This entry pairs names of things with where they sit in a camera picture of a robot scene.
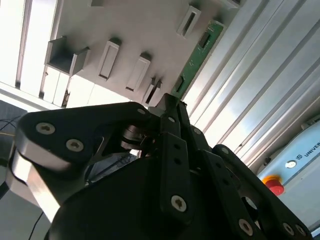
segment black cable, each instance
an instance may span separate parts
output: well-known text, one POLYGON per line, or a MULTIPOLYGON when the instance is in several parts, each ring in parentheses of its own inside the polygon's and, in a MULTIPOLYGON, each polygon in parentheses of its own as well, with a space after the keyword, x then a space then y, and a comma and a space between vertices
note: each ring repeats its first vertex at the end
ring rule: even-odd
POLYGON ((0 200, 4 197, 4 195, 6 195, 6 193, 8 192, 9 187, 6 184, 6 182, 4 181, 1 185, 0 185, 0 200))
POLYGON ((30 240, 31 237, 32 237, 32 234, 34 234, 34 230, 35 230, 35 228, 36 228, 36 226, 37 226, 37 223, 39 222, 39 220, 40 220, 40 218, 42 217, 43 214, 44 214, 44 212, 42 212, 42 213, 40 214, 40 216, 38 217, 38 219, 35 221, 28 240, 30 240))
POLYGON ((10 120, 7 119, 0 119, 0 122, 5 122, 5 123, 9 123, 12 127, 16 128, 15 125, 12 124, 12 122, 10 122, 10 120))
POLYGON ((8 126, 10 123, 14 122, 16 119, 20 118, 20 116, 16 116, 14 118, 12 118, 9 122, 7 122, 2 128, 0 128, 0 132, 2 131, 2 129, 4 129, 6 126, 8 126))

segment hole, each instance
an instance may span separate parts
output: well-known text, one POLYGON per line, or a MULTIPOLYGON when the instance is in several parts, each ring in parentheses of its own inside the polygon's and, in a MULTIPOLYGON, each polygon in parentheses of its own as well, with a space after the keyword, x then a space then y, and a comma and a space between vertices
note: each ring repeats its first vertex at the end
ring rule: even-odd
POLYGON ((249 197, 243 196, 241 198, 241 200, 243 201, 244 206, 245 206, 247 212, 249 213, 252 221, 256 222, 259 217, 259 212, 258 212, 257 206, 254 204, 254 202, 249 197))
POLYGON ((222 182, 225 184, 225 185, 229 185, 229 182, 225 179, 222 180, 222 182))
POLYGON ((177 165, 181 165, 181 161, 179 158, 175 158, 174 159, 174 162, 177 164, 177 165))
POLYGON ((41 126, 41 130, 50 131, 50 127, 48 127, 48 126, 41 126))
POLYGON ((250 227, 248 226, 248 224, 244 223, 243 226, 244 226, 245 230, 247 230, 247 231, 250 230, 250 227))

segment screw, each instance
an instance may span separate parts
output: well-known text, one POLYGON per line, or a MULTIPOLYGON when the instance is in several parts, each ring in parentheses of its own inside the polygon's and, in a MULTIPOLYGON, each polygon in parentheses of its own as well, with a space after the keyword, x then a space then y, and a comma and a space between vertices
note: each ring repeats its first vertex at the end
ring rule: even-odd
POLYGON ((293 169, 297 165, 297 162, 295 160, 291 160, 285 163, 285 167, 287 169, 293 169))
POLYGON ((194 131, 196 134, 199 134, 199 135, 201 134, 201 131, 200 131, 198 128, 196 128, 196 127, 193 129, 193 131, 194 131))
POLYGON ((44 135, 50 135, 53 134, 56 131, 55 126, 53 126, 50 123, 47 122, 40 122, 35 126, 35 129, 37 132, 44 134, 44 135))
POLYGON ((296 229, 298 229, 298 231, 303 235, 303 236, 307 236, 307 233, 305 232, 305 230, 299 226, 299 225, 295 225, 296 229))
POLYGON ((176 122, 172 117, 168 117, 168 119, 169 119, 171 122, 173 122, 173 123, 176 122))
POLYGON ((295 235, 294 230, 292 229, 292 227, 290 227, 288 223, 284 222, 283 227, 291 236, 295 235))
POLYGON ((251 225, 244 219, 239 220, 239 226, 247 235, 252 236, 254 234, 254 230, 251 225))
POLYGON ((140 109, 140 108, 138 108, 138 112, 143 114, 143 115, 146 114, 146 112, 144 110, 140 109))
POLYGON ((77 139, 69 139, 65 145, 73 152, 81 152, 84 149, 84 144, 77 139))
POLYGON ((225 147, 222 147, 221 150, 222 150, 222 152, 224 152, 225 154, 229 154, 228 149, 226 149, 225 147))
POLYGON ((185 200, 178 195, 173 195, 171 197, 171 205, 172 207, 174 207, 175 209, 177 209, 179 212, 182 212, 182 213, 187 210, 187 204, 185 200))

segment mounting hole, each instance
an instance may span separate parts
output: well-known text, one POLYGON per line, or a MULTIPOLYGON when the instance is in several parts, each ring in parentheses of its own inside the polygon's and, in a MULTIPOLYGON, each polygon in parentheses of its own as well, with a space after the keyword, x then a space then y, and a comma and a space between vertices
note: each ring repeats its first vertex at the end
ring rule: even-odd
POLYGON ((251 225, 244 219, 239 220, 239 226, 248 236, 252 236, 254 234, 254 230, 251 225))
POLYGON ((181 161, 179 158, 175 158, 174 159, 174 162, 177 164, 177 165, 181 165, 181 161))
POLYGON ((288 223, 284 222, 283 227, 291 236, 295 235, 294 230, 292 229, 292 227, 288 223))
POLYGON ((305 232, 305 230, 301 226, 296 224, 295 227, 296 227, 296 229, 298 229, 299 233, 301 233, 303 236, 307 236, 307 233, 305 232))
POLYGON ((225 184, 225 185, 229 185, 230 183, 227 181, 227 180, 225 180, 225 179, 222 179, 222 182, 225 184))
POLYGON ((255 203, 247 196, 243 196, 241 198, 241 200, 243 201, 243 204, 244 204, 247 212, 249 213, 251 220, 253 222, 256 222, 259 218, 259 212, 258 212, 258 208, 255 205, 255 203))

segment rectangular slot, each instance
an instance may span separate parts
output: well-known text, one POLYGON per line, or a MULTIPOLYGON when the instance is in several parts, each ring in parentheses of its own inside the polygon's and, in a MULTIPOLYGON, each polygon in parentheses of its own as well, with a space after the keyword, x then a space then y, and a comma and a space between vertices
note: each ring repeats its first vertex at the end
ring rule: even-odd
POLYGON ((185 79, 183 76, 178 77, 178 80, 176 81, 176 83, 174 85, 174 89, 177 93, 181 90, 182 85, 184 84, 184 81, 185 81, 185 79))
POLYGON ((143 100, 142 102, 149 105, 150 104, 150 101, 151 99, 154 97, 154 96, 157 96, 158 93, 160 92, 160 87, 161 87, 161 80, 158 80, 156 82, 156 78, 153 77, 151 79, 151 83, 150 83, 150 86, 148 87, 147 91, 145 92, 144 96, 143 96, 143 100))
POLYGON ((139 88, 142 80, 144 79, 147 73, 149 65, 150 65, 150 61, 148 59, 142 56, 139 57, 130 75, 129 81, 126 85, 127 90, 134 92, 139 88))
POLYGON ((200 14, 200 10, 196 9, 193 6, 189 6, 187 13, 182 20, 182 23, 180 24, 176 32, 186 38, 192 32, 192 29, 194 28, 200 17, 200 14))
POLYGON ((103 7, 105 0, 88 0, 89 7, 103 7))
POLYGON ((112 68, 115 64, 116 57, 119 52, 119 45, 112 41, 108 41, 105 45, 99 66, 98 76, 104 80, 108 80, 110 77, 112 68))
POLYGON ((206 44, 209 40, 209 37, 210 37, 210 34, 207 31, 202 35, 202 37, 198 43, 201 48, 204 48, 206 46, 206 44))
POLYGON ((187 31, 188 31, 188 29, 189 29, 192 21, 194 20, 195 16, 196 16, 196 14, 195 14, 194 12, 192 12, 191 15, 189 16, 189 19, 188 19, 188 21, 186 22, 186 24, 185 24, 185 26, 184 26, 184 28, 183 28, 183 31, 182 31, 182 35, 183 35, 183 36, 186 35, 186 33, 187 33, 187 31))

